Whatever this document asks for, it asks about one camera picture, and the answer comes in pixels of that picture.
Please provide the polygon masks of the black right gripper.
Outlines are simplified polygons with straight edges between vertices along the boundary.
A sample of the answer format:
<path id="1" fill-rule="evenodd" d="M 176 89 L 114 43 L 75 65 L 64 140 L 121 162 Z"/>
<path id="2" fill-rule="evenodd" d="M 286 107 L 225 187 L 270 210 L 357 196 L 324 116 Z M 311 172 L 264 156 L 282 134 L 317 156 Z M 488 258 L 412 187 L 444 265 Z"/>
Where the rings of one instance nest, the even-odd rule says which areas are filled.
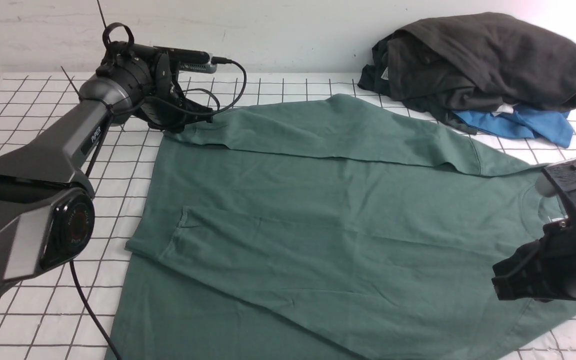
<path id="1" fill-rule="evenodd" d="M 576 302 L 576 190 L 558 198 L 567 217 L 544 225 L 541 238 L 493 265 L 498 300 Z"/>

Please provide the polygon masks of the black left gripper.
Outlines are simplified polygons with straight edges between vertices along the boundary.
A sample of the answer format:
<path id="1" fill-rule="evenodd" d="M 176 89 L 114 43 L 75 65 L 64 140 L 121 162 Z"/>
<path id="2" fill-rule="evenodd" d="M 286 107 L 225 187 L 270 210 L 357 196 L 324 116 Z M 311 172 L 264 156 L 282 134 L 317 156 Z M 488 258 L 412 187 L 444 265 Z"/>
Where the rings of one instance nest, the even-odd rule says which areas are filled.
<path id="1" fill-rule="evenodd" d="M 134 45 L 106 44 L 97 68 L 98 79 L 111 80 L 126 94 L 107 103 L 112 125 L 123 125 L 130 117 L 136 117 L 151 129 L 180 133 L 187 125 L 212 123 L 214 110 L 185 96 L 178 73 L 170 70 L 167 54 L 147 61 L 135 55 Z"/>

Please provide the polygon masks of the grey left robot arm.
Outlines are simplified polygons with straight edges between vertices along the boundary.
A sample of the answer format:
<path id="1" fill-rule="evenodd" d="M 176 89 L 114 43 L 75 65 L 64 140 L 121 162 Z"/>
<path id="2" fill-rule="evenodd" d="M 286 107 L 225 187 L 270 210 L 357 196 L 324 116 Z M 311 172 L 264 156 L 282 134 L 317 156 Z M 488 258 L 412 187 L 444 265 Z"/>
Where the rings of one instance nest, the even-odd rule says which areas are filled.
<path id="1" fill-rule="evenodd" d="M 185 99 L 178 74 L 212 74 L 216 57 L 132 41 L 105 48 L 100 66 L 78 90 L 79 103 L 27 145 L 0 155 L 0 299 L 86 248 L 95 191 L 82 167 L 111 126 L 134 116 L 150 128 L 179 132 L 212 116 L 210 108 Z"/>

